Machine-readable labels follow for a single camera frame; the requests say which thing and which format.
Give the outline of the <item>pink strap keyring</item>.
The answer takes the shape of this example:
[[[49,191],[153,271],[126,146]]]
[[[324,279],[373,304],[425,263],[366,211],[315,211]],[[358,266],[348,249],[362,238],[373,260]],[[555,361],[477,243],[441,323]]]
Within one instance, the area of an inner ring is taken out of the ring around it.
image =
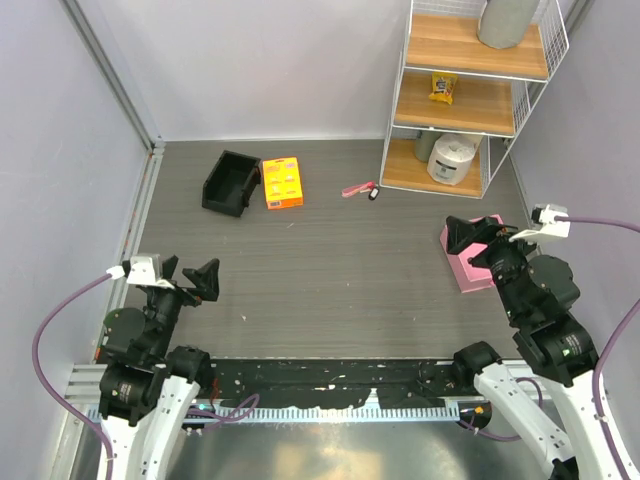
[[[374,182],[366,182],[359,185],[354,185],[347,187],[341,191],[341,196],[343,198],[349,198],[356,194],[360,193],[369,193],[376,188],[376,184]]]

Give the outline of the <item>black key fob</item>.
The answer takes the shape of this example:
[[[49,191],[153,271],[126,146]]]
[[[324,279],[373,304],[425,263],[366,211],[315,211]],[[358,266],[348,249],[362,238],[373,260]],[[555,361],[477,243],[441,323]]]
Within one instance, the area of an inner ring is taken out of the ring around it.
[[[369,192],[369,196],[368,196],[368,198],[369,198],[371,201],[375,200],[375,199],[378,197],[379,192],[380,192],[379,188],[378,188],[378,187],[374,187],[374,188]]]

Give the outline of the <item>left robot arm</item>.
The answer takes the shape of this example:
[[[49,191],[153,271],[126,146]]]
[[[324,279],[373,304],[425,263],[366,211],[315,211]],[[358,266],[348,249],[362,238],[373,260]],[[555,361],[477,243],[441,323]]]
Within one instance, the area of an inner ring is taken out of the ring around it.
[[[123,307],[104,319],[100,429],[108,439],[99,471],[109,479],[163,479],[182,421],[195,398],[213,387],[210,355],[170,346],[180,312],[219,297],[218,259],[185,268],[190,286],[172,276],[178,258],[137,255],[109,269],[146,295],[141,308]]]

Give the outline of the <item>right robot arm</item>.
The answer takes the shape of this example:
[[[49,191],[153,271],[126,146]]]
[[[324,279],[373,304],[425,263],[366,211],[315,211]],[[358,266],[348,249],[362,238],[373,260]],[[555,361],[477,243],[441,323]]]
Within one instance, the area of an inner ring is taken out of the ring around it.
[[[539,229],[519,231],[488,216],[446,219],[445,249],[490,272],[517,350],[551,396],[556,424],[524,393],[497,352],[477,342],[454,355],[452,380],[466,394],[479,392],[506,418],[551,479],[623,479],[625,464],[612,436],[600,385],[601,356],[570,309],[580,291],[563,260],[535,255],[542,237],[565,238],[568,221],[538,213]]]

